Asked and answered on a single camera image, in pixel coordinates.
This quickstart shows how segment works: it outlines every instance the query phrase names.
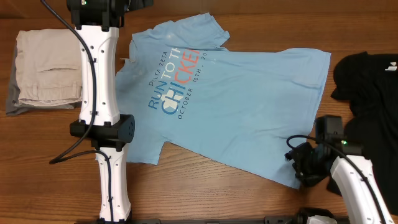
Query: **beige fabric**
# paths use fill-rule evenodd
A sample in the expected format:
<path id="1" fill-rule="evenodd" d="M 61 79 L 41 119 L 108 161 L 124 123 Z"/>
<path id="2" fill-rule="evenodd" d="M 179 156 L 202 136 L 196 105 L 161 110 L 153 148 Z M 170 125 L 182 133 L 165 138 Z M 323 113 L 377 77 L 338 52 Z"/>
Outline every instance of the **beige fabric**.
<path id="1" fill-rule="evenodd" d="M 80 47 L 69 30 L 20 31 L 16 68 L 21 103 L 56 106 L 81 101 Z"/>

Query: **wooden table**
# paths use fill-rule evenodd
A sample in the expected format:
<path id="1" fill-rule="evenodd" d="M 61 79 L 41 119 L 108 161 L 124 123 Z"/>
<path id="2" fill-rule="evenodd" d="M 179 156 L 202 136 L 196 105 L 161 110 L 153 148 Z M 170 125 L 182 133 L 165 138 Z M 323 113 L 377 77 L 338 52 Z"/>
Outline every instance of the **wooden table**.
<path id="1" fill-rule="evenodd" d="M 127 15 L 116 58 L 128 57 L 131 34 L 186 16 Z M 332 53 L 318 116 L 352 118 L 347 103 L 330 98 L 333 68 L 344 56 L 398 52 L 398 14 L 394 12 L 254 14 L 215 16 L 231 38 L 224 45 L 242 52 L 277 52 L 311 47 Z M 94 156 L 49 165 L 76 141 L 69 124 L 79 109 L 31 111 L 6 117 L 5 99 L 12 50 L 19 30 L 63 29 L 55 19 L 0 21 L 0 223 L 73 223 L 94 220 L 100 211 L 100 176 Z M 122 60 L 117 60 L 119 70 Z M 76 151 L 90 149 L 85 141 Z M 225 166 L 181 147 L 165 144 L 158 166 L 127 165 L 127 187 L 134 218 L 162 220 L 261 218 L 292 215 L 300 207 L 327 208 L 346 215 L 341 197 L 325 190 L 294 190 L 248 172 Z"/>

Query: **black cloth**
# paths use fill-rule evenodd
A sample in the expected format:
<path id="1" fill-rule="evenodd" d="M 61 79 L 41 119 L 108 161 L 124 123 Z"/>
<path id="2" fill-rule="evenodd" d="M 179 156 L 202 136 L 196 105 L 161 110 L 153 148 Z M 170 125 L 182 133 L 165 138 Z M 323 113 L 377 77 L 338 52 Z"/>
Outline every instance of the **black cloth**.
<path id="1" fill-rule="evenodd" d="M 364 146 L 391 214 L 398 215 L 398 70 L 386 71 L 398 54 L 350 55 L 335 68 L 331 97 L 349 100 L 354 118 L 345 126 L 349 140 Z"/>

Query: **t-shirt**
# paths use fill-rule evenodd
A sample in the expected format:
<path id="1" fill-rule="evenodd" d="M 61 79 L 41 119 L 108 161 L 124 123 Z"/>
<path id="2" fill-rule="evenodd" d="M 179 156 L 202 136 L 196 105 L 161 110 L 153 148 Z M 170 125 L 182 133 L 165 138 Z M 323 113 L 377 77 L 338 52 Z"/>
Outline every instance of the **t-shirt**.
<path id="1" fill-rule="evenodd" d="M 127 161 L 157 164 L 168 141 L 298 187 L 285 141 L 310 133 L 330 54 L 229 52 L 228 39 L 209 14 L 133 34 L 116 75 L 119 109 L 136 120 Z"/>
<path id="2" fill-rule="evenodd" d="M 331 97 L 349 100 L 354 118 L 349 140 L 363 145 L 374 178 L 391 214 L 398 215 L 398 54 L 350 55 L 335 68 Z"/>

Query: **cable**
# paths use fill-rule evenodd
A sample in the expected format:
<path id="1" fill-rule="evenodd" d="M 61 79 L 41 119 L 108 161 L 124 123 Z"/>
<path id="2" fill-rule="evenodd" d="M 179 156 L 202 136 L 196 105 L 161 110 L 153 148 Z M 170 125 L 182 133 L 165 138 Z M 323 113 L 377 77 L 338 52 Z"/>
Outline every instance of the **cable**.
<path id="1" fill-rule="evenodd" d="M 76 37 L 77 39 L 80 41 L 80 43 L 82 44 L 82 46 L 84 47 L 84 50 L 87 53 L 88 56 L 88 60 L 90 62 L 90 67 L 91 67 L 91 74 L 92 74 L 92 78 L 93 78 L 93 110 L 91 112 L 91 120 L 90 120 L 90 124 L 88 125 L 87 130 L 85 131 L 85 133 L 82 135 L 82 137 L 77 140 L 77 142 L 75 142 L 72 146 L 69 147 L 69 149 L 67 149 L 65 152 L 61 153 L 59 156 L 55 157 L 54 159 L 52 159 L 49 164 L 56 164 L 59 162 L 63 162 L 63 161 L 67 161 L 69 159 L 73 159 L 75 157 L 78 156 L 82 156 L 85 154 L 91 154 L 91 153 L 96 153 L 96 154 L 100 154 L 105 158 L 105 161 L 108 165 L 108 202 L 109 202 L 109 208 L 111 210 L 111 222 L 113 222 L 113 205 L 112 205 L 112 190 L 111 190 L 111 163 L 109 161 L 110 157 L 108 157 L 104 152 L 101 151 L 96 151 L 96 150 L 92 150 L 92 151 L 85 151 L 85 152 L 79 152 L 76 153 L 74 155 L 68 156 L 68 157 L 64 157 L 66 156 L 69 152 L 71 152 L 72 150 L 74 150 L 88 135 L 88 133 L 90 132 L 91 128 L 94 125 L 94 120 L 95 120 L 95 115 L 96 115 L 96 99 L 97 99 L 97 84 L 96 84 L 96 75 L 95 75 L 95 67 L 94 67 L 94 60 L 93 60 L 93 56 L 91 55 L 90 50 L 88 49 L 85 41 L 83 40 L 83 38 L 81 38 L 81 36 L 79 35 L 78 32 L 76 32 L 76 30 L 71 27 L 64 19 L 62 19 L 61 16 L 59 16 L 46 2 L 45 0 L 40 0 L 41 3 L 59 20 L 63 23 L 63 25 L 65 25 Z"/>
<path id="2" fill-rule="evenodd" d="M 371 195 L 372 195 L 374 204 L 376 205 L 377 212 L 379 213 L 379 216 L 380 216 L 380 219 L 381 219 L 381 221 L 382 221 L 382 224 L 387 224 L 386 219 L 385 219 L 385 217 L 384 217 L 384 215 L 383 215 L 383 212 L 382 212 L 382 210 L 381 210 L 381 206 L 380 206 L 379 200 L 377 199 L 376 194 L 374 193 L 373 188 L 372 188 L 371 184 L 370 184 L 369 181 L 368 181 L 368 178 L 365 177 L 365 175 L 362 173 L 362 171 L 355 165 L 355 163 L 354 163 L 351 159 L 349 159 L 344 153 L 342 153 L 340 150 L 338 150 L 337 148 L 333 147 L 331 144 L 327 143 L 326 141 L 321 140 L 321 139 L 317 139 L 317 138 L 314 138 L 314 137 L 310 137 L 310 136 L 301 135 L 301 134 L 293 135 L 293 136 L 291 136 L 291 137 L 289 137 L 289 138 L 286 139 L 286 144 L 288 145 L 288 147 L 290 147 L 290 148 L 293 149 L 293 150 L 294 150 L 296 147 L 293 147 L 293 146 L 289 143 L 289 141 L 290 141 L 291 139 L 293 139 L 293 138 L 305 138 L 305 139 L 313 140 L 313 141 L 315 141 L 317 144 L 323 144 L 324 146 L 328 146 L 328 147 L 329 147 L 330 149 L 332 149 L 335 153 L 337 153 L 340 157 L 342 157 L 342 158 L 344 158 L 345 160 L 347 160 L 347 162 L 357 171 L 357 173 L 361 176 L 361 178 L 362 178 L 363 181 L 365 182 L 366 186 L 368 187 L 368 189 L 369 189 L 369 191 L 370 191 L 370 193 L 371 193 Z"/>

